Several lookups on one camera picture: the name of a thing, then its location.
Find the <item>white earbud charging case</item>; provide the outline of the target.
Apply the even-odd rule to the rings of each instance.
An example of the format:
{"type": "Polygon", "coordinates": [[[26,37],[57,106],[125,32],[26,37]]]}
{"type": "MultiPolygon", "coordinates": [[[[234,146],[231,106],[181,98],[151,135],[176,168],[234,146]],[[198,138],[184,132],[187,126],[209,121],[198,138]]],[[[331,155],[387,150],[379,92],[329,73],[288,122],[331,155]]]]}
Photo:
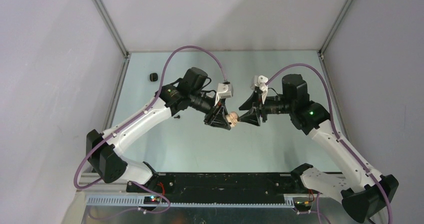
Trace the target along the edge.
{"type": "Polygon", "coordinates": [[[226,115],[226,120],[228,121],[231,128],[235,127],[239,122],[239,115],[236,112],[230,112],[226,115]]]}

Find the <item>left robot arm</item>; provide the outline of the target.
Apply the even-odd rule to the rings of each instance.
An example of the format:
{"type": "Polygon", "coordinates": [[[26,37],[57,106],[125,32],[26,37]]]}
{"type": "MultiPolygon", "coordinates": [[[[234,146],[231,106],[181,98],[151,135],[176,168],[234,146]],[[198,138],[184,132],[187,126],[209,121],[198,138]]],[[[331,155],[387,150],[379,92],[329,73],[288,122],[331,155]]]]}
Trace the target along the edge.
{"type": "Polygon", "coordinates": [[[104,183],[118,179],[135,181],[146,192],[156,190],[158,178],[146,163],[124,158],[124,152],[142,135],[163,121],[189,107],[204,114],[204,124],[231,130],[225,99],[233,96],[229,81],[218,85],[214,96],[204,90],[209,76],[203,70],[192,67],[182,78],[163,85],[156,95],[135,114],[102,133],[92,130],[87,134],[88,162],[104,183]]]}

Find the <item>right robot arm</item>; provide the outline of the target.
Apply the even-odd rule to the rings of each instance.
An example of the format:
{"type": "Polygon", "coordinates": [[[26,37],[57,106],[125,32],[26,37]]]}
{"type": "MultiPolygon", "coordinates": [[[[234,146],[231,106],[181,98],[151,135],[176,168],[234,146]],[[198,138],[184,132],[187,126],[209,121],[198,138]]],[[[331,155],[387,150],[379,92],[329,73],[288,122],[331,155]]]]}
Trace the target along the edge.
{"type": "Polygon", "coordinates": [[[303,193],[315,190],[339,202],[356,222],[363,223],[392,201],[399,181],[383,175],[366,161],[338,131],[331,112],[310,100],[308,86],[300,74],[282,78],[282,93],[268,94],[268,78],[255,76],[252,95],[240,106],[240,122],[260,126],[271,114],[287,114],[296,129],[318,143],[343,174],[338,178],[302,164],[290,174],[291,187],[303,193]]]}

